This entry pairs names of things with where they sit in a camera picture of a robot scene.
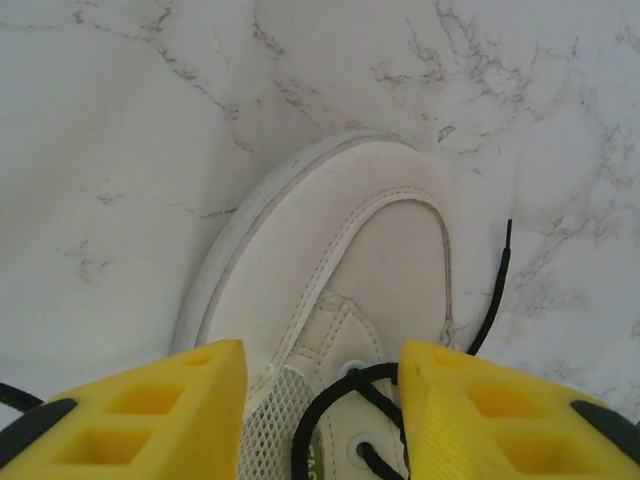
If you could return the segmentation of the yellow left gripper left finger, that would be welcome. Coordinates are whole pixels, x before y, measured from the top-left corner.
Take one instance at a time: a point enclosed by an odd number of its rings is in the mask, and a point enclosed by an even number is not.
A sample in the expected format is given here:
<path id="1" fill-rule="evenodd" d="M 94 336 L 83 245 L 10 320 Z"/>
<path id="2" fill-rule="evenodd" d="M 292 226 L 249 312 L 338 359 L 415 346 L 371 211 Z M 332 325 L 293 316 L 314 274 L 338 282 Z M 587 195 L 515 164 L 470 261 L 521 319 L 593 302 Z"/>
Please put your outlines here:
<path id="1" fill-rule="evenodd" d="M 0 480 L 235 480 L 246 387 L 221 340 L 61 393 L 0 431 Z"/>

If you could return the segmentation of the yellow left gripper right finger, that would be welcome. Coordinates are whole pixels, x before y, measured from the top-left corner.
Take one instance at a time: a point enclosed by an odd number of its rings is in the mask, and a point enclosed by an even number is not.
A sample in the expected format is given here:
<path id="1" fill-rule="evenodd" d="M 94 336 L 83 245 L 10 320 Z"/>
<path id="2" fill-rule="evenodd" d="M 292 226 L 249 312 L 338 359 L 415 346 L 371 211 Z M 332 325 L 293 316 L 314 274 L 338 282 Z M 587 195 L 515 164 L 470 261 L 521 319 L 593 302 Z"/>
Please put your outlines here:
<path id="1" fill-rule="evenodd" d="M 423 341 L 398 381 L 411 480 L 640 480 L 640 429 L 579 391 Z"/>

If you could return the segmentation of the black shoelace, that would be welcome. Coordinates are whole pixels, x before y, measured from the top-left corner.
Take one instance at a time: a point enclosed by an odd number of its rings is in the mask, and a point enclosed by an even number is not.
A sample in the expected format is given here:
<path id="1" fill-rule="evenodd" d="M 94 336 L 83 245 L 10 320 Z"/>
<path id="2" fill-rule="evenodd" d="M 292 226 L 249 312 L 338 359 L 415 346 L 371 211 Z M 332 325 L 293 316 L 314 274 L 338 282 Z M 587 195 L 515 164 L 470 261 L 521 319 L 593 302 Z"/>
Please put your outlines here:
<path id="1" fill-rule="evenodd" d="M 506 224 L 505 245 L 502 250 L 491 303 L 485 319 L 466 353 L 475 356 L 491 330 L 500 305 L 511 258 L 512 220 Z M 0 430 L 0 469 L 4 468 L 33 442 L 77 407 L 78 401 L 63 398 L 44 403 L 28 392 L 0 384 L 0 403 L 20 411 L 22 415 Z"/>

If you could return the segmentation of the white sneaker shoe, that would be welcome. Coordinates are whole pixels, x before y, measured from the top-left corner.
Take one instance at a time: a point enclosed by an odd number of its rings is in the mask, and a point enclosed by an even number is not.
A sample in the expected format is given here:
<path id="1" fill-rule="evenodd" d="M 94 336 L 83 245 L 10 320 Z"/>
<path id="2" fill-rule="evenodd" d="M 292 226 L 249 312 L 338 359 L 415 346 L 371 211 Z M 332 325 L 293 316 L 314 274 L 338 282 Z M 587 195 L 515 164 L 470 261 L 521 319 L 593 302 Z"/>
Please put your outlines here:
<path id="1" fill-rule="evenodd" d="M 171 349 L 245 349 L 238 480 L 291 480 L 296 428 L 349 374 L 395 362 L 408 340 L 449 344 L 451 252 L 426 155 L 370 132 L 284 161 L 215 240 Z"/>

